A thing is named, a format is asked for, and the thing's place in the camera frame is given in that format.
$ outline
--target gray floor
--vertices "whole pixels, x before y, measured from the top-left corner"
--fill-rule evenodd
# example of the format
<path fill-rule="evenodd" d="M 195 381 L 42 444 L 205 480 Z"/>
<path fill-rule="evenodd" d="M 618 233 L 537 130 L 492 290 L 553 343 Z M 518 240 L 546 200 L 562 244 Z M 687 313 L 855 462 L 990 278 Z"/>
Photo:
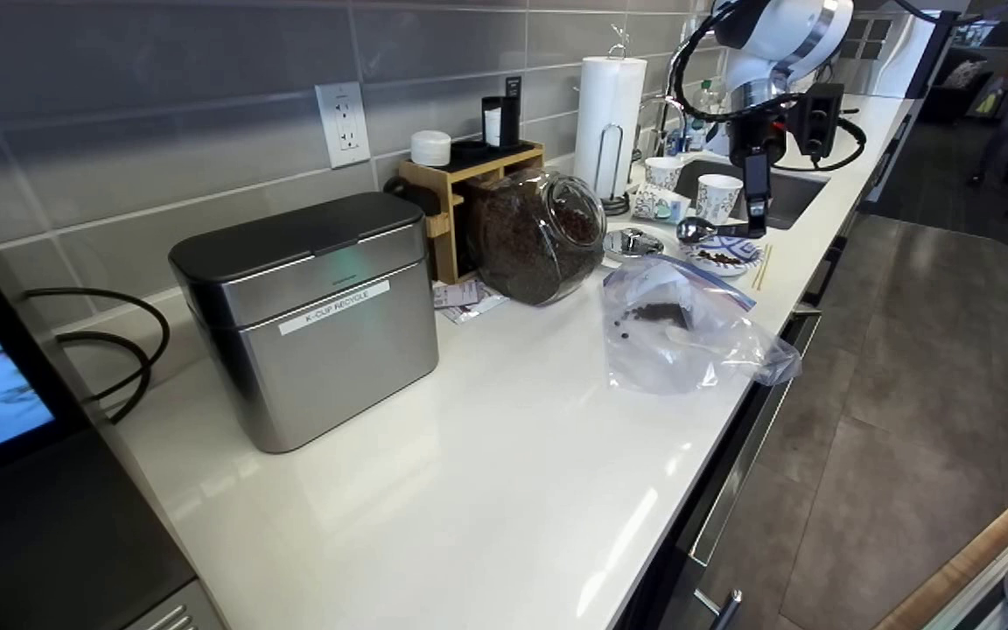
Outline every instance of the gray floor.
<path fill-rule="evenodd" d="M 743 630 L 874 627 L 1003 506 L 1008 244 L 869 216 L 703 591 Z"/>

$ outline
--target stainless steel bread box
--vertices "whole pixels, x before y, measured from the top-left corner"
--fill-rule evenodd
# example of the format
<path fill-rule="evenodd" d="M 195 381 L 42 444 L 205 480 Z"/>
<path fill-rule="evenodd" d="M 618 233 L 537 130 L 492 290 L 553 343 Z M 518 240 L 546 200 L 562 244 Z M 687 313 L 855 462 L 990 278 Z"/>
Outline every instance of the stainless steel bread box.
<path fill-rule="evenodd" d="M 295 453 L 433 370 L 419 221 L 363 194 L 173 250 L 261 453 Z"/>

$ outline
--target kitchen appliance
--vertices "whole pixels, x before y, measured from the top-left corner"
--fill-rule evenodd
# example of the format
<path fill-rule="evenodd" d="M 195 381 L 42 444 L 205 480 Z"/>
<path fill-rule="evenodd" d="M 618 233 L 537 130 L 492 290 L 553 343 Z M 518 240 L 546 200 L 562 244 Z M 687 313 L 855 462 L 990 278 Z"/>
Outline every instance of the kitchen appliance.
<path fill-rule="evenodd" d="M 363 194 L 173 250 L 261 453 L 295 453 L 433 370 L 419 224 L 413 202 Z"/>
<path fill-rule="evenodd" d="M 217 630 L 54 357 L 0 290 L 0 630 Z"/>

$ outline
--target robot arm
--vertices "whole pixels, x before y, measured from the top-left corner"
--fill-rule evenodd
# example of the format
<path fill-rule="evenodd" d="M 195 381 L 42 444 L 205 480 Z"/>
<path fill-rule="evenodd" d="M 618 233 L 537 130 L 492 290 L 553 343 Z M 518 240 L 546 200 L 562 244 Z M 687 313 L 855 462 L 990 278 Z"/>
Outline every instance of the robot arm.
<path fill-rule="evenodd" d="M 730 166 L 745 179 L 749 235 L 768 233 L 771 168 L 784 159 L 789 135 L 808 159 L 826 159 L 838 135 L 842 89 L 811 89 L 791 94 L 799 80 L 815 75 L 842 42 L 852 0 L 726 0 L 713 19 L 671 61 L 671 94 L 682 98 L 682 67 L 694 47 L 713 30 L 716 42 L 737 51 L 728 72 L 730 115 L 703 115 L 728 122 Z"/>

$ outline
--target wall outlet cover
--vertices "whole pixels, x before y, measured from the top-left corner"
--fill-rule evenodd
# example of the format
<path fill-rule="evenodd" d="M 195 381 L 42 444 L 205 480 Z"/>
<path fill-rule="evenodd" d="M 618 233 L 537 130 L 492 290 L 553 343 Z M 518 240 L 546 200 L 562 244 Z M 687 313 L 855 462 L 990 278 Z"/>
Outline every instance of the wall outlet cover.
<path fill-rule="evenodd" d="M 315 83 L 328 166 L 372 159 L 359 83 Z"/>

